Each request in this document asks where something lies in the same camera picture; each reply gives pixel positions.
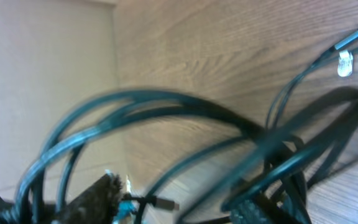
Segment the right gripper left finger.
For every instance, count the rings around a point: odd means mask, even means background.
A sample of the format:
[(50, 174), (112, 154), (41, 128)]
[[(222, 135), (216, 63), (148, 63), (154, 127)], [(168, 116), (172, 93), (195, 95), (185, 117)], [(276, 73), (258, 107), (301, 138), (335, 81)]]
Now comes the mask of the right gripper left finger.
[(0, 223), (111, 223), (118, 214), (121, 190), (121, 178), (105, 174), (60, 211), (55, 211), (53, 203), (46, 204), (38, 221), (31, 208), (20, 218), (15, 203), (0, 197)]

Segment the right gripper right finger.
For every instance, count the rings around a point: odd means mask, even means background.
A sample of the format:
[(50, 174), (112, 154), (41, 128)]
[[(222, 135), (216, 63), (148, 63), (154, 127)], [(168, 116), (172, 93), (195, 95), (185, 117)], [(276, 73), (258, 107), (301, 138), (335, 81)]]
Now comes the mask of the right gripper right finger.
[(281, 180), (282, 185), (268, 198), (257, 187), (256, 194), (231, 209), (233, 223), (311, 223), (306, 210), (307, 186), (302, 171)]

